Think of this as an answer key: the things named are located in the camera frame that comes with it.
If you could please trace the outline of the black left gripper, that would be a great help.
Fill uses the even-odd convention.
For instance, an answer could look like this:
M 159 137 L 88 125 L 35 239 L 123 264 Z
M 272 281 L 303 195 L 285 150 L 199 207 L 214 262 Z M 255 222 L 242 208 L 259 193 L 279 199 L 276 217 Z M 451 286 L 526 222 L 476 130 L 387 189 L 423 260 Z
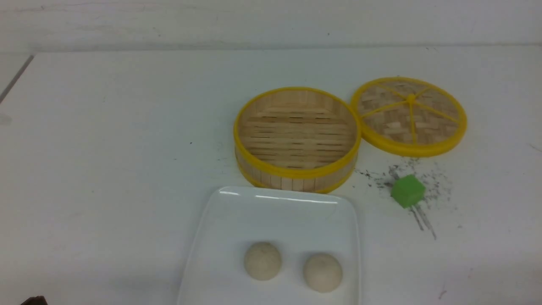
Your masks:
M 44 296 L 29 297 L 21 305 L 47 305 L 47 300 Z

